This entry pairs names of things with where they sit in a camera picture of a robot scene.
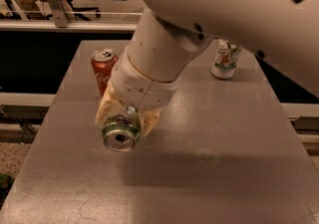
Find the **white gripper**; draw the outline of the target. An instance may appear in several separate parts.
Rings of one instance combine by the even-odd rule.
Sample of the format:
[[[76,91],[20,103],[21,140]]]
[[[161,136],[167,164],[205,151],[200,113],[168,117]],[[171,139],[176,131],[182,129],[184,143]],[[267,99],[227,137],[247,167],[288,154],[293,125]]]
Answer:
[[[107,86],[100,101],[96,127],[102,128],[108,118],[122,112],[127,105],[139,109],[142,137],[148,136],[160,120],[162,107],[170,103],[179,82],[180,78],[169,83],[147,78],[134,67],[128,49],[125,49],[112,69],[111,85]]]

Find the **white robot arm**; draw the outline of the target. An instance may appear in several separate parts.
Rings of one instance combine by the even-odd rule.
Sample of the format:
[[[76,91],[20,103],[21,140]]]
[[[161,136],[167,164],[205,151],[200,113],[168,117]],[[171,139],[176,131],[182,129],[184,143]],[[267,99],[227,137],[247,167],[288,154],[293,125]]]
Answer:
[[[182,71],[215,39],[227,40],[319,96],[319,0],[143,0],[144,13],[112,70],[97,126],[131,106],[155,127]]]

